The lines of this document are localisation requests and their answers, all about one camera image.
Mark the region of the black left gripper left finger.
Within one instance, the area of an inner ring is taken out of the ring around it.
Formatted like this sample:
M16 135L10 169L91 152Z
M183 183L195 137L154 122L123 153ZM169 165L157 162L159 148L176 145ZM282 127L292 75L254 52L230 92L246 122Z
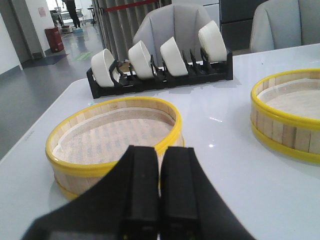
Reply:
M155 240L159 169L154 148L130 145L98 183L37 218L24 240Z

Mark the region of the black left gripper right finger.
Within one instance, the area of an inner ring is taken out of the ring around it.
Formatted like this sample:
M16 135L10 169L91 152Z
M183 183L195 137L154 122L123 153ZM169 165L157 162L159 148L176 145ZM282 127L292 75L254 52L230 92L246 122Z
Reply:
M252 240L204 173L191 147L169 147L160 174L162 240Z

